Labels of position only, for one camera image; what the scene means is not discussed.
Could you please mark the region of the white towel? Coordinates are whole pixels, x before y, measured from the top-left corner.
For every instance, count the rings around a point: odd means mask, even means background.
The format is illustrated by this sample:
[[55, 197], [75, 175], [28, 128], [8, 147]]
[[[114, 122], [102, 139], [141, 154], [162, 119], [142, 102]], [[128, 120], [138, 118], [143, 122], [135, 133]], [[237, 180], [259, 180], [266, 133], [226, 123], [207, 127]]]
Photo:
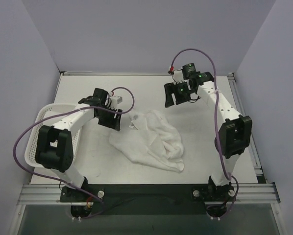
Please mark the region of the white towel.
[[184, 145], [178, 130], [157, 110], [129, 113], [130, 124], [111, 133], [109, 143], [132, 163], [165, 171], [184, 170]]

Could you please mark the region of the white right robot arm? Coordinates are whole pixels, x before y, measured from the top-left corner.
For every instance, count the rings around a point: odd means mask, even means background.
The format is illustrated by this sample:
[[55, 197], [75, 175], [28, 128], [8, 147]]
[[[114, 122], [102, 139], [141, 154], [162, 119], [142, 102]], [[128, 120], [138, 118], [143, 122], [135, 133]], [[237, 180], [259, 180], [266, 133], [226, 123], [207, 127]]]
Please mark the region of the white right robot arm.
[[238, 158], [249, 147], [252, 119], [233, 107], [218, 88], [216, 78], [209, 72], [197, 71], [193, 63], [179, 70], [171, 66], [168, 73], [173, 81], [164, 85], [166, 108], [203, 100], [213, 111], [214, 142], [220, 165], [209, 177], [207, 195], [214, 201], [223, 196], [233, 197], [232, 174]]

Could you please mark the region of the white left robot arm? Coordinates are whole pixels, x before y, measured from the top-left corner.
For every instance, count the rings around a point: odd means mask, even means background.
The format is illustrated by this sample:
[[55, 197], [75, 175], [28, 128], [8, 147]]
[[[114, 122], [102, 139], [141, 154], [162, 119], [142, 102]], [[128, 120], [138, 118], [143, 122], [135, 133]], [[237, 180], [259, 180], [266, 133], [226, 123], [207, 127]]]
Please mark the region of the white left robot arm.
[[89, 190], [86, 177], [73, 165], [76, 152], [73, 137], [94, 118], [99, 125], [119, 131], [122, 110], [117, 106], [121, 102], [121, 96], [96, 88], [93, 95], [79, 100], [75, 113], [39, 129], [35, 161], [66, 182], [72, 188], [71, 196], [78, 202], [88, 198]]

